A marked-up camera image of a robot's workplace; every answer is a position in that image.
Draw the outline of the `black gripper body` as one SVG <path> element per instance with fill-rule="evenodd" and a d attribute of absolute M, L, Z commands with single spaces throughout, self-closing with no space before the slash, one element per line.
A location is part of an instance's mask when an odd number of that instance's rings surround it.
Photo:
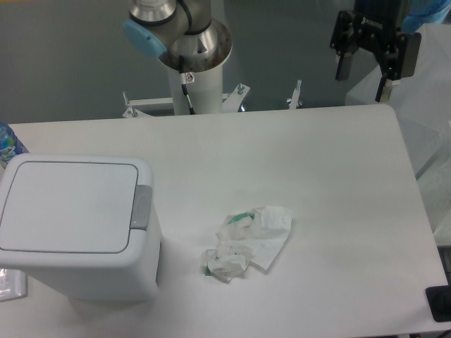
<path fill-rule="evenodd" d="M 387 51 L 406 17 L 406 1 L 355 1 L 352 19 L 356 44 L 366 51 Z"/>

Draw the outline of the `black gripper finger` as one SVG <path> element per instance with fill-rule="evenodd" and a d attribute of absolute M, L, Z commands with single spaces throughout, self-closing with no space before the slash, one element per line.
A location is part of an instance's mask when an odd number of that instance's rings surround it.
<path fill-rule="evenodd" d="M 352 66 L 352 56 L 357 51 L 353 36 L 353 11 L 340 11 L 335 21 L 330 48 L 334 49 L 338 57 L 335 74 L 336 80 L 346 80 Z"/>
<path fill-rule="evenodd" d="M 381 69 L 381 79 L 375 101 L 386 102 L 392 90 L 400 84 L 402 78 L 411 77 L 416 69 L 416 62 L 421 44 L 421 34 L 399 33 L 393 42 L 381 46 L 376 40 L 374 56 Z"/>

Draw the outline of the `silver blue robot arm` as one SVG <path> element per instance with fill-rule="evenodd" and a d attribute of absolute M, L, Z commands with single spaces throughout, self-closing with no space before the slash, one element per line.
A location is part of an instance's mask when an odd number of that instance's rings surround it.
<path fill-rule="evenodd" d="M 421 34 L 403 26 L 411 7 L 410 1 L 355 1 L 339 11 L 330 38 L 336 80 L 348 78 L 352 56 L 363 49 L 381 70 L 376 100 L 388 100 L 395 82 L 416 68 Z M 130 1 L 128 12 L 123 30 L 130 43 L 177 73 L 212 70 L 231 53 L 230 33 L 212 18 L 210 1 Z"/>

